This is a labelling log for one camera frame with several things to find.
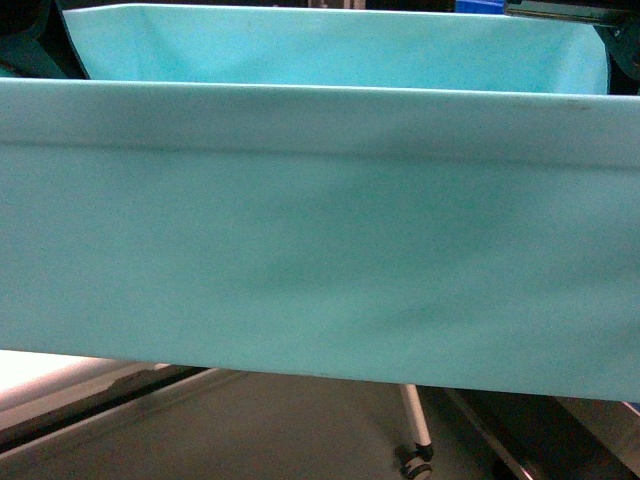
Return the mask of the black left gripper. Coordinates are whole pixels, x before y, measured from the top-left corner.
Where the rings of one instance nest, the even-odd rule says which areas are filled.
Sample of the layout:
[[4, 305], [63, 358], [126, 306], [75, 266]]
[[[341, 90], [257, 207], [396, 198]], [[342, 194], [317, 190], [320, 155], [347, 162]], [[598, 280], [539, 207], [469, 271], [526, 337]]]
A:
[[1, 2], [1, 68], [23, 78], [90, 78], [58, 1]]

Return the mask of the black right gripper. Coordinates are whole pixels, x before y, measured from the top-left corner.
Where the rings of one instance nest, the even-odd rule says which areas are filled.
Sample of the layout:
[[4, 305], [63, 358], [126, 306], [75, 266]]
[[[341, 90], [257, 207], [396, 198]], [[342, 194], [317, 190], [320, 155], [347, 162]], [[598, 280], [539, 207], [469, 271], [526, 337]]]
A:
[[511, 16], [597, 26], [607, 53], [610, 95], [639, 94], [639, 2], [618, 0], [506, 0]]

